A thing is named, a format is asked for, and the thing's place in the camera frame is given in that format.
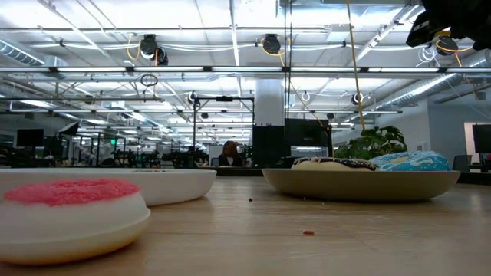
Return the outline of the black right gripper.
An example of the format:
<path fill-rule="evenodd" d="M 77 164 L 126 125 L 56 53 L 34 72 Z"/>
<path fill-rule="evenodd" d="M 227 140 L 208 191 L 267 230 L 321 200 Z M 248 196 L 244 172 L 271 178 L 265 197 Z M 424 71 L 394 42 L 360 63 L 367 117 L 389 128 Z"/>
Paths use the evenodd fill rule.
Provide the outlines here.
<path fill-rule="evenodd" d="M 406 45 L 430 42 L 439 31 L 474 41 L 474 50 L 491 50 L 491 0 L 420 0 L 425 11 L 413 23 Z"/>

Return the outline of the large blue donut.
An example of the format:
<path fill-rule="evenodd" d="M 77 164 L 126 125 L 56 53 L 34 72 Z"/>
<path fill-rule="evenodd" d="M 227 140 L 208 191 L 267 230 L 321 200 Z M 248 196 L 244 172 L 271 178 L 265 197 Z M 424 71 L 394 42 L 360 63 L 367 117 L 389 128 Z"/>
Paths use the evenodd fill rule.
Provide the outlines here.
<path fill-rule="evenodd" d="M 448 160 L 434 151 L 393 153 L 374 157 L 370 162 L 380 171 L 450 171 Z"/>

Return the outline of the large chocolate sprinkled donut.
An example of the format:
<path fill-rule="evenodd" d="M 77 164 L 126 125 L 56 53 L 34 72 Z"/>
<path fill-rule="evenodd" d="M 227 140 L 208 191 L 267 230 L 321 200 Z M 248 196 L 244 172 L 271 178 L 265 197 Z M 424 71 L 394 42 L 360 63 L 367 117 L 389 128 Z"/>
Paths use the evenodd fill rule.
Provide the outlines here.
<path fill-rule="evenodd" d="M 363 159 L 304 157 L 296 159 L 293 162 L 291 169 L 309 171 L 377 171 L 378 166 Z"/>

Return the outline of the small red donut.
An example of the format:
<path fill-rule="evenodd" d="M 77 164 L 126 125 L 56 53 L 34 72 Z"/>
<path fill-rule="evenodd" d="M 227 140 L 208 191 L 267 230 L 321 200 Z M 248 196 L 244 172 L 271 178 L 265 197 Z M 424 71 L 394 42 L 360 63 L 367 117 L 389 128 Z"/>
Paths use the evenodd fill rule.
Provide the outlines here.
<path fill-rule="evenodd" d="M 0 261 L 52 265 L 104 255 L 139 238 L 151 211 L 122 179 L 38 182 L 0 203 Z"/>

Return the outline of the black monitor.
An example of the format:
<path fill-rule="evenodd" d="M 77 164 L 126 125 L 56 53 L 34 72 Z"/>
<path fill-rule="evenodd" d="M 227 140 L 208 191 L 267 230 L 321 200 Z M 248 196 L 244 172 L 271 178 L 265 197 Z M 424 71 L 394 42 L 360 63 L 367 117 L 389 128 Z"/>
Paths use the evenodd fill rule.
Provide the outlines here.
<path fill-rule="evenodd" d="M 16 146 L 43 146 L 43 129 L 18 129 Z"/>
<path fill-rule="evenodd" d="M 477 153 L 491 153 L 491 124 L 473 125 L 473 139 Z"/>

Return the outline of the grey office chair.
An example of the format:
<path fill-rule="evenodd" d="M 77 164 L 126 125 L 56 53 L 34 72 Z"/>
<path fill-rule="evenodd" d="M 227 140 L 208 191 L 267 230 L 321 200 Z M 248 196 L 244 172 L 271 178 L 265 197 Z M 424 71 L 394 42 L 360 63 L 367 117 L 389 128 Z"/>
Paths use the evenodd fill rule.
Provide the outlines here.
<path fill-rule="evenodd" d="M 469 173 L 471 163 L 472 163 L 471 155 L 454 156 L 452 170 L 460 171 L 462 173 Z"/>

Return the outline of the green leafy plant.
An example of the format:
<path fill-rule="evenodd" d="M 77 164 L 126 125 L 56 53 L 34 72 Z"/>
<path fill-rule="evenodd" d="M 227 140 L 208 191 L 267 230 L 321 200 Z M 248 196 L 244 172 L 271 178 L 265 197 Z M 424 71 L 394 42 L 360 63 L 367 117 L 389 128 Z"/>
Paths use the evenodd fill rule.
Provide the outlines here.
<path fill-rule="evenodd" d="M 339 146 L 334 151 L 334 157 L 340 159 L 364 159 L 407 152 L 404 135 L 395 126 L 376 126 L 366 129 L 361 136 Z"/>

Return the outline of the grey round plate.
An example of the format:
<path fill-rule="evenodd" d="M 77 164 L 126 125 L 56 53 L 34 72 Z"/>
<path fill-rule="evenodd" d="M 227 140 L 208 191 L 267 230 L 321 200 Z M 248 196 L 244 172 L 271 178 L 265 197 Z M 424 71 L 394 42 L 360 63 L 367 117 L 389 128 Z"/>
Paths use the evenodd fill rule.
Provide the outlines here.
<path fill-rule="evenodd" d="M 309 171 L 263 169 L 276 190 L 290 196 L 351 202 L 416 202 L 448 192 L 457 171 Z"/>

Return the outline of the white building column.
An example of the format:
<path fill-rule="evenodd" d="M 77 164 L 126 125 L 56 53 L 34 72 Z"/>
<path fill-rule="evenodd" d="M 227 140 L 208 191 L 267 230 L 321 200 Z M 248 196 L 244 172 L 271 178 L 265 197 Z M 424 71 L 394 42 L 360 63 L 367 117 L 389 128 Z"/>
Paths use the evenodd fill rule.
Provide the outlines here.
<path fill-rule="evenodd" d="M 255 124 L 265 127 L 285 123 L 285 94 L 280 79 L 255 81 Z"/>

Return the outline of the black cabinet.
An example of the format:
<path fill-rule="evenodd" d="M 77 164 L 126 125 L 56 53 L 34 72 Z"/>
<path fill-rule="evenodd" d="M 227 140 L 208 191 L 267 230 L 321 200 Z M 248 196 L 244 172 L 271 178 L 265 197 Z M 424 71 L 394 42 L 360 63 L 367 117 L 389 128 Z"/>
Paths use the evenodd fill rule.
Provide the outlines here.
<path fill-rule="evenodd" d="M 284 126 L 254 126 L 252 166 L 289 168 L 295 159 L 333 156 L 328 120 L 286 119 Z"/>

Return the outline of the person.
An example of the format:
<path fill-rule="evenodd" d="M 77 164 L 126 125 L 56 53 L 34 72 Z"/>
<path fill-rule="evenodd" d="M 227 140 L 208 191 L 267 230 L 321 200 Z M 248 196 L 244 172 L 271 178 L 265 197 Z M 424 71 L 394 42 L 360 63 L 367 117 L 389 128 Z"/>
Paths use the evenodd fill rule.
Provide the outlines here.
<path fill-rule="evenodd" d="M 219 155 L 219 166 L 242 167 L 244 165 L 242 157 L 237 151 L 237 145 L 233 141 L 227 141 Z"/>

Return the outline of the white board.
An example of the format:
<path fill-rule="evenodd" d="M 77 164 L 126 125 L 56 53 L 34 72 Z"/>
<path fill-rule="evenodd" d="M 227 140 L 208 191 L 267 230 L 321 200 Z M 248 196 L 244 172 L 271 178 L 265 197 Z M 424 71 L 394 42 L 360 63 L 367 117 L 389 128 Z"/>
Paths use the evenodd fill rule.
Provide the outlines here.
<path fill-rule="evenodd" d="M 222 154 L 222 146 L 209 146 L 209 165 L 219 166 L 219 156 Z"/>

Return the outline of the white round plate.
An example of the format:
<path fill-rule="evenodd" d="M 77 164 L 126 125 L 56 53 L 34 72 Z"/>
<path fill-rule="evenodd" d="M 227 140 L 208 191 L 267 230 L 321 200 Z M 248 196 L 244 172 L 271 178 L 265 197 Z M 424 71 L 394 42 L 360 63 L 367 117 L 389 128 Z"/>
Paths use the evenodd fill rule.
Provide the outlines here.
<path fill-rule="evenodd" d="M 135 173 L 122 168 L 23 168 L 0 169 L 0 196 L 11 188 L 35 182 L 73 179 L 123 179 L 140 187 L 148 206 L 186 202 L 210 191 L 217 171 L 163 169 L 162 173 Z"/>

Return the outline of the black background gantry frame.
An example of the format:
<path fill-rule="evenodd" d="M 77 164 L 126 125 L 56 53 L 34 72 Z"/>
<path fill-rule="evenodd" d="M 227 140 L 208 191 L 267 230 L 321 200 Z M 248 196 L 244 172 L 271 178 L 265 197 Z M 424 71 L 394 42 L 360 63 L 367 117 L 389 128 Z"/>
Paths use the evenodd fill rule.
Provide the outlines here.
<path fill-rule="evenodd" d="M 234 100 L 239 101 L 251 114 L 252 114 L 252 125 L 255 124 L 255 98 L 254 97 L 232 97 L 232 96 L 218 96 L 218 97 L 197 97 L 195 96 L 193 101 L 193 152 L 196 152 L 196 114 L 199 112 L 196 109 L 196 104 L 199 100 L 204 100 L 200 105 L 200 108 L 205 107 L 205 105 L 210 101 L 214 100 L 216 102 L 232 102 Z M 250 100 L 252 102 L 252 108 L 246 105 L 245 101 Z"/>

